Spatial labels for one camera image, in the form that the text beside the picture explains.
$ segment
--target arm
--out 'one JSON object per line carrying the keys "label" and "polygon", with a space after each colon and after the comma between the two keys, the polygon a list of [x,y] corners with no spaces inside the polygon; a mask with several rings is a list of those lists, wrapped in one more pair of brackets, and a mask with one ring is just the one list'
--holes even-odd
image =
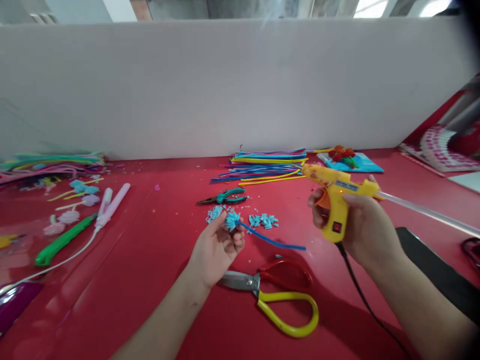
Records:
{"label": "arm", "polygon": [[[313,223],[326,224],[328,212],[308,205]],[[404,253],[397,232],[382,207],[371,197],[346,194],[350,205],[343,245],[367,271],[423,359],[461,359],[477,326],[447,300]]]}
{"label": "arm", "polygon": [[185,270],[112,360],[175,359],[211,288],[245,246],[243,227],[230,233],[226,216],[223,212],[200,234]]}
{"label": "arm", "polygon": [[371,276],[423,359],[462,359],[477,326],[407,256]]}

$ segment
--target yellow hot glue gun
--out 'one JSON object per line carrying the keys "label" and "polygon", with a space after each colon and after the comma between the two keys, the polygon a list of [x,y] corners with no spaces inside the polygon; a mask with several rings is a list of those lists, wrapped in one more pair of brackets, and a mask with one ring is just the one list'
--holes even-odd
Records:
{"label": "yellow hot glue gun", "polygon": [[349,205],[342,198],[342,194],[356,194],[373,197],[379,190],[376,182],[364,180],[362,184],[350,181],[350,174],[332,168],[313,164],[303,165],[301,172],[310,180],[323,187],[323,194],[315,205],[330,209],[327,224],[321,232],[332,243],[339,243],[344,239]]}

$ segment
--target hand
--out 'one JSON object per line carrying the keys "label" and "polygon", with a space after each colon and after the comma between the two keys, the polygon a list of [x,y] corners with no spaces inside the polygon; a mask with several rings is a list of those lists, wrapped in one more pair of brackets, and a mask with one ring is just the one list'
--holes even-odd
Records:
{"label": "hand", "polygon": [[[327,223],[330,213],[314,205],[321,191],[318,189],[308,198],[313,224],[319,229]],[[350,205],[343,246],[357,263],[374,271],[406,256],[392,221],[378,202],[370,196],[353,194],[344,194],[343,199]]]}
{"label": "hand", "polygon": [[230,232],[225,226],[226,217],[224,211],[203,230],[187,265],[191,273],[200,277],[208,289],[222,278],[245,247],[243,226],[238,225]]}

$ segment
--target white cable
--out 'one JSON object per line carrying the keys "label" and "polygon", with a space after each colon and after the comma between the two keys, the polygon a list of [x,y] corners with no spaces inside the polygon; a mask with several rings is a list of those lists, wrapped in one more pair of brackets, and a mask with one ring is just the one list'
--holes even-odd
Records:
{"label": "white cable", "polygon": [[6,286],[6,287],[3,289],[3,291],[0,291],[0,296],[2,296],[3,294],[5,294],[5,293],[8,292],[9,290],[17,287],[17,286],[20,285],[21,283],[24,283],[24,282],[26,282],[26,281],[28,281],[28,280],[30,280],[30,279],[33,279],[33,278],[37,277],[38,275],[45,274],[45,273],[49,272],[50,270],[53,270],[53,269],[55,269],[55,268],[58,268],[59,266],[65,264],[65,263],[67,263],[67,262],[69,262],[69,261],[72,260],[73,258],[76,258],[78,255],[80,255],[81,253],[83,253],[83,252],[90,246],[90,244],[94,241],[95,236],[96,236],[97,233],[100,231],[100,229],[101,229],[100,226],[95,227],[95,230],[93,231],[93,234],[92,234],[90,240],[89,240],[89,241],[85,244],[85,246],[84,246],[79,252],[77,252],[75,255],[70,256],[67,260],[62,261],[61,263],[58,263],[57,265],[54,265],[54,266],[52,266],[52,267],[49,267],[49,268],[47,268],[47,269],[45,269],[45,270],[42,270],[42,271],[40,271],[40,272],[37,272],[36,274],[30,275],[30,276],[28,276],[28,277],[26,277],[26,278],[24,278],[24,279],[22,279],[22,280],[20,280],[20,281],[17,281],[16,283],[14,283],[14,284],[12,284],[12,285]]}

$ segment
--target scissor blade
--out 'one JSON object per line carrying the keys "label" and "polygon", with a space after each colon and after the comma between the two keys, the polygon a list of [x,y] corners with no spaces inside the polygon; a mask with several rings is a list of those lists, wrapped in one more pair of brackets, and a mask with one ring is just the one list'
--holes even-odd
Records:
{"label": "scissor blade", "polygon": [[237,271],[227,271],[218,283],[236,290],[255,290],[254,277]]}

